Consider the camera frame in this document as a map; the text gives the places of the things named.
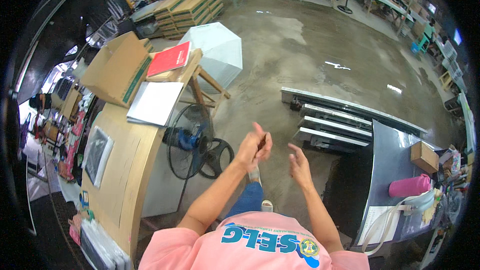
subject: white umbrella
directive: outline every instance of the white umbrella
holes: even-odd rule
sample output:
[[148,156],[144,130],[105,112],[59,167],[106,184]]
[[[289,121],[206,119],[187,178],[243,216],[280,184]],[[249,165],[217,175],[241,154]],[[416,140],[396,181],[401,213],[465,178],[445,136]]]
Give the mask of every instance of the white umbrella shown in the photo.
[[[178,44],[186,41],[191,42],[192,49],[201,49],[200,65],[222,87],[228,87],[242,71],[242,39],[220,22],[191,27]],[[198,83],[204,92],[218,93],[201,77]]]

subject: teal plastic stool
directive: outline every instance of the teal plastic stool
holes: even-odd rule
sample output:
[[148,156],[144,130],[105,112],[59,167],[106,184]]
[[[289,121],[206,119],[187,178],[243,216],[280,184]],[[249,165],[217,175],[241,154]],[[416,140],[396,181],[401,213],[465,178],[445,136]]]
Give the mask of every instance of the teal plastic stool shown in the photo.
[[415,44],[417,44],[417,46],[418,46],[418,51],[423,52],[423,55],[425,55],[430,42],[429,42],[429,39],[425,35],[423,35],[423,39],[421,39],[420,42],[415,42]]

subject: pink t-shirt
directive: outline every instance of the pink t-shirt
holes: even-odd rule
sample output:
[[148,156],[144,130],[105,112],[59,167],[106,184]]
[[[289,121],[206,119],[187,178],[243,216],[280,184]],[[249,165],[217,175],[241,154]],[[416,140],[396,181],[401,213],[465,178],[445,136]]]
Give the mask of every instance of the pink t-shirt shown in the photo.
[[330,255],[296,219],[247,212],[199,237],[188,228],[156,231],[141,258],[144,269],[369,269],[367,255]]

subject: red book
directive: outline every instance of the red book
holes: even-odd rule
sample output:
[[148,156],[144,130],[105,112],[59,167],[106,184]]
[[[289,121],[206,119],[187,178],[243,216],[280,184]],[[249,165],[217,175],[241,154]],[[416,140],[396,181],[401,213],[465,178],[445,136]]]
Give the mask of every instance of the red book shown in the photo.
[[155,54],[152,63],[148,67],[147,76],[154,76],[185,66],[190,55],[190,45],[190,41],[187,41]]

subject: pink bottle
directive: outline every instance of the pink bottle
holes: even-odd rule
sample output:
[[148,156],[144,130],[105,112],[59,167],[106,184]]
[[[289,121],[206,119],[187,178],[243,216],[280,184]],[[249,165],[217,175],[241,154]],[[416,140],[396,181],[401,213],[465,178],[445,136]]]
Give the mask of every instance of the pink bottle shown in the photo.
[[430,190],[430,188],[430,177],[427,174],[422,174],[392,182],[388,188],[388,194],[390,197],[415,196]]

